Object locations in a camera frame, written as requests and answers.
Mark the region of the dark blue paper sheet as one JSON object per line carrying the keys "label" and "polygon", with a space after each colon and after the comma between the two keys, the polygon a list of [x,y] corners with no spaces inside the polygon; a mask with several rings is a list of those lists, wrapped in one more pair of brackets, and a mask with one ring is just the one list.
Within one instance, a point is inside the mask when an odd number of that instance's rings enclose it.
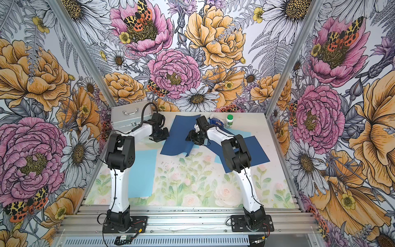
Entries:
{"label": "dark blue paper sheet", "polygon": [[166,139],[160,154],[175,156],[185,153],[188,156],[194,143],[192,141],[186,141],[186,138],[189,132],[194,130],[196,119],[200,116],[200,114],[196,116],[177,115],[172,123],[169,132],[170,136]]}

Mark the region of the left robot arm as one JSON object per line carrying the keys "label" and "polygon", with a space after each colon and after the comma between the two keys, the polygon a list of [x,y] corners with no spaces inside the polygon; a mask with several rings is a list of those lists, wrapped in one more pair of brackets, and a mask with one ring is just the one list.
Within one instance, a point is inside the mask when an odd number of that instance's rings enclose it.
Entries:
{"label": "left robot arm", "polygon": [[103,224],[104,233],[131,231],[128,179],[136,159],[135,144],[146,137],[156,143],[166,140],[169,137],[169,131],[164,127],[164,124],[165,117],[160,113],[154,113],[151,119],[144,120],[129,133],[110,135],[105,163],[110,170],[112,179],[112,200]]}

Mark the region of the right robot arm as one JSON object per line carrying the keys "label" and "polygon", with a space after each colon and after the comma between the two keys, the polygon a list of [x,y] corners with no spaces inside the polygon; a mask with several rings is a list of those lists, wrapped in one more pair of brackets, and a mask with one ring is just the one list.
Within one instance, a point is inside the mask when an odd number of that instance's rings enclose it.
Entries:
{"label": "right robot arm", "polygon": [[271,232],[270,220],[263,204],[258,201],[251,175],[252,156],[245,139],[241,135],[227,133],[216,125],[211,125],[205,116],[196,119],[186,141],[204,146],[214,143],[221,146],[224,161],[222,162],[237,178],[243,200],[246,227],[252,232],[259,230]]}

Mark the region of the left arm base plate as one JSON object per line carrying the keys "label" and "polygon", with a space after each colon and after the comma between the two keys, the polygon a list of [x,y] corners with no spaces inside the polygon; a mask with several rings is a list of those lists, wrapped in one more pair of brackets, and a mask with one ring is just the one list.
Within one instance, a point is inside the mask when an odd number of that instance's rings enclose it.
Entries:
{"label": "left arm base plate", "polygon": [[104,234],[136,234],[144,233],[147,227],[147,216],[130,216],[120,220],[110,220],[106,218],[103,226]]}

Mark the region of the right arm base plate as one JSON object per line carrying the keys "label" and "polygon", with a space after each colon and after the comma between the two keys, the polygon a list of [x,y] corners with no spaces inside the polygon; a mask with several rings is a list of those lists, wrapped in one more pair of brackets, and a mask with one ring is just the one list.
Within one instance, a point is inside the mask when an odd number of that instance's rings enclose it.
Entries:
{"label": "right arm base plate", "polygon": [[231,215],[232,232],[273,232],[275,230],[271,215],[266,215],[257,222],[247,221],[244,215]]}

